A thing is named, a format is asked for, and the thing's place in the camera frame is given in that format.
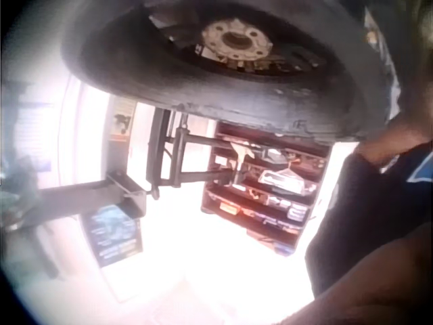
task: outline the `poster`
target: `poster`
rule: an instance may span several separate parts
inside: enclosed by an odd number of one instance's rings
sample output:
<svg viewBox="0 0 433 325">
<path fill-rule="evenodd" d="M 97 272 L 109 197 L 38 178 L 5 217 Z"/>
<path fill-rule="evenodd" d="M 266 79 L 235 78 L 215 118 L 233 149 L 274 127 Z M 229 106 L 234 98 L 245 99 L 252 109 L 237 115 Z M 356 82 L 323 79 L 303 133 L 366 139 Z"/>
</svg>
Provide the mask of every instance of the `poster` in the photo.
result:
<svg viewBox="0 0 433 325">
<path fill-rule="evenodd" d="M 113 105 L 114 116 L 110 140 L 127 142 L 131 136 L 137 101 L 128 98 L 114 97 Z"/>
<path fill-rule="evenodd" d="M 82 215 L 81 222 L 100 267 L 143 251 L 140 221 L 131 219 L 116 205 Z"/>
</svg>

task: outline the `wheel hub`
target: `wheel hub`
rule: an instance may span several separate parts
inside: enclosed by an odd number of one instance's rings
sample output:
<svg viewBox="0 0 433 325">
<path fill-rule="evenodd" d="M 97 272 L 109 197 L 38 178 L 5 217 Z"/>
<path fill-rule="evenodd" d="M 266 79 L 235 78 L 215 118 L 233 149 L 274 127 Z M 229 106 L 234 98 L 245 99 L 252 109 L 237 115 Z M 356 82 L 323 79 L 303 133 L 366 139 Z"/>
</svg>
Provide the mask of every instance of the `wheel hub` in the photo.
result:
<svg viewBox="0 0 433 325">
<path fill-rule="evenodd" d="M 238 61 L 265 58 L 273 45 L 261 30 L 239 19 L 213 22 L 202 36 L 204 45 L 216 55 Z"/>
</svg>

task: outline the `person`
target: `person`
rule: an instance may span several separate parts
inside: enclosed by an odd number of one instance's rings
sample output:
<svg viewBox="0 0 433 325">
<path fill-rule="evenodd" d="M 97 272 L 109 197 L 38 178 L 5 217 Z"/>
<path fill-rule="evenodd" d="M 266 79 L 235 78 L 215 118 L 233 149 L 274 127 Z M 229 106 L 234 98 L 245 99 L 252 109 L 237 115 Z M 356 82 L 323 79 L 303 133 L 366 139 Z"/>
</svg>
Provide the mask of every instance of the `person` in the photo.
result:
<svg viewBox="0 0 433 325">
<path fill-rule="evenodd" d="M 345 160 L 306 252 L 315 300 L 281 325 L 433 324 L 432 51 L 425 62 L 406 109 Z"/>
<path fill-rule="evenodd" d="M 344 162 L 335 206 L 306 252 L 314 295 L 375 249 L 431 220 L 432 185 L 431 137 L 403 114 L 385 132 L 359 144 Z"/>
</svg>

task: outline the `black rubber tire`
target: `black rubber tire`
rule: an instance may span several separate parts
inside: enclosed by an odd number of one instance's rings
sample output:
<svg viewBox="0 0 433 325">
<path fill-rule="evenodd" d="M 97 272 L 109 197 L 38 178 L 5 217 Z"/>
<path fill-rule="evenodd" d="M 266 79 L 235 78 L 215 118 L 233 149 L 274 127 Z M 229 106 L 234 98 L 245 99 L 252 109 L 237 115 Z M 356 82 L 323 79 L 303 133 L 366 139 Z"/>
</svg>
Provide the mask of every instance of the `black rubber tire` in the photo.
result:
<svg viewBox="0 0 433 325">
<path fill-rule="evenodd" d="M 293 6 L 282 7 L 288 3 L 284 0 L 231 2 L 290 21 L 321 39 L 342 64 L 282 81 L 209 71 L 182 60 L 136 0 L 85 1 L 66 33 L 65 61 L 79 78 L 110 93 L 264 131 L 332 142 L 358 139 L 382 127 L 389 109 L 386 76 L 340 5 L 301 1 L 296 12 Z M 343 21 L 330 20 L 335 12 Z M 316 21 L 319 14 L 323 17 Z M 308 18 L 313 23 L 304 22 Z"/>
</svg>

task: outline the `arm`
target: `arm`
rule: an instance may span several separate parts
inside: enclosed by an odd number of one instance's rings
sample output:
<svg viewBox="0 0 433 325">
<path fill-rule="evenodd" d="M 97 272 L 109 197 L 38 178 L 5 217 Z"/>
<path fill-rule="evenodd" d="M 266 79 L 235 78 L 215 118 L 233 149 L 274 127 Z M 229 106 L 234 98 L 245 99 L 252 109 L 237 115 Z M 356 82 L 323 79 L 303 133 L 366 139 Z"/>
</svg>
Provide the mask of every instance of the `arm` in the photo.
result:
<svg viewBox="0 0 433 325">
<path fill-rule="evenodd" d="M 406 324 L 431 297 L 432 224 L 364 258 L 339 282 L 280 325 Z"/>
</svg>

